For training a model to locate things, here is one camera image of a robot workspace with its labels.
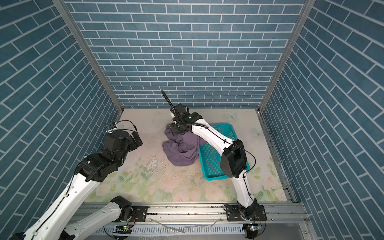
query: robotic arm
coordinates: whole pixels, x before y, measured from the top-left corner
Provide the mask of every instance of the robotic arm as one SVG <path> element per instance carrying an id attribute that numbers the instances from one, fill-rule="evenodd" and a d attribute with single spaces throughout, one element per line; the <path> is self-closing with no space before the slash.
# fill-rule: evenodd
<path id="1" fill-rule="evenodd" d="M 127 153 L 142 145 L 137 131 L 131 130 L 130 135 L 117 129 L 112 122 L 107 123 L 106 127 L 103 149 L 85 157 L 76 167 L 69 185 L 43 216 L 25 232 L 15 234 L 11 240 L 83 240 L 109 222 L 126 222 L 132 218 L 131 202 L 117 196 L 101 210 L 67 225 L 85 198 L 108 174 L 122 166 Z"/>
<path id="2" fill-rule="evenodd" d="M 173 106 L 167 95 L 161 90 L 164 98 L 171 106 L 174 123 L 170 124 L 173 135 L 192 132 L 212 145 L 221 154 L 220 168 L 231 178 L 237 193 L 239 212 L 244 220 L 251 220 L 256 215 L 266 219 L 264 207 L 257 203 L 249 191 L 247 179 L 247 156 L 241 140 L 232 140 L 212 128 L 198 113 L 189 113 L 189 108 L 181 103 Z"/>

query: floral tablecloth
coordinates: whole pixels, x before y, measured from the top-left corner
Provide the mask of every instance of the floral tablecloth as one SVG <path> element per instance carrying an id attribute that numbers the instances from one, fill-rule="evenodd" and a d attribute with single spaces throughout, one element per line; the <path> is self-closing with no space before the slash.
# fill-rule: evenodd
<path id="1" fill-rule="evenodd" d="M 256 157 L 256 166 L 248 173 L 250 190 L 257 200 L 286 201 L 269 148 L 255 110 L 191 109 L 211 125 L 230 123 L 246 150 Z M 171 123 L 168 109 L 126 109 L 121 119 L 131 120 L 137 127 L 143 145 L 129 152 L 124 164 L 111 173 L 91 193 L 86 202 L 109 202 L 122 195 L 131 202 L 221 202 L 236 201 L 230 179 L 207 181 L 200 160 L 187 167 L 175 167 L 163 152 L 167 140 L 164 130 Z M 119 128 L 133 129 L 129 122 Z M 254 159 L 247 153 L 250 166 Z"/>

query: black mounting plate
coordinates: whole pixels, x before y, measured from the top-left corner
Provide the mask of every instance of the black mounting plate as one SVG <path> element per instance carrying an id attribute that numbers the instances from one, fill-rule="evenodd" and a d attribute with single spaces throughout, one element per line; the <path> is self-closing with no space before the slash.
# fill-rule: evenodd
<path id="1" fill-rule="evenodd" d="M 227 221 L 228 222 L 237 222 L 237 221 L 245 221 L 239 211 L 239 206 L 238 205 L 230 205 L 230 204 L 225 204 L 224 205 L 224 210 L 227 212 Z M 265 215 L 265 209 L 263 205 L 259 205 L 257 208 L 257 211 L 255 212 L 255 215 L 257 215 L 260 218 L 260 221 L 264 222 L 266 221 L 266 215 Z M 249 221 L 259 221 L 259 218 L 254 219 L 253 217 Z"/>
<path id="2" fill-rule="evenodd" d="M 136 213 L 136 222 L 145 222 L 145 219 L 147 217 L 148 206 L 132 206 L 132 209 L 133 209 L 133 213 L 132 213 L 133 216 Z"/>

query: brick wall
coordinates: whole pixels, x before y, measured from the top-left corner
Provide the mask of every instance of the brick wall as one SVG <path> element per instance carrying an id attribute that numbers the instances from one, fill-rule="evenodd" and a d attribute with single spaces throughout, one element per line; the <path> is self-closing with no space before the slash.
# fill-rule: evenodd
<path id="1" fill-rule="evenodd" d="M 96 151 L 117 110 L 50 0 L 0 1 L 0 239 Z"/>
<path id="2" fill-rule="evenodd" d="M 128 2 L 66 1 L 125 108 L 257 108 L 304 0 Z"/>
<path id="3" fill-rule="evenodd" d="M 265 109 L 319 239 L 384 239 L 383 16 L 317 0 Z"/>

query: purple garment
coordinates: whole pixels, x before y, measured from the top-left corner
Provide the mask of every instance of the purple garment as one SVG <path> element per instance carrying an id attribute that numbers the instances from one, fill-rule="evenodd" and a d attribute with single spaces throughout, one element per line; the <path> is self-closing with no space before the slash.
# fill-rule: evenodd
<path id="1" fill-rule="evenodd" d="M 174 136 L 169 124 L 164 133 L 169 139 L 163 142 L 164 152 L 168 160 L 176 167 L 192 165 L 199 153 L 199 146 L 206 143 L 204 139 L 191 132 Z"/>

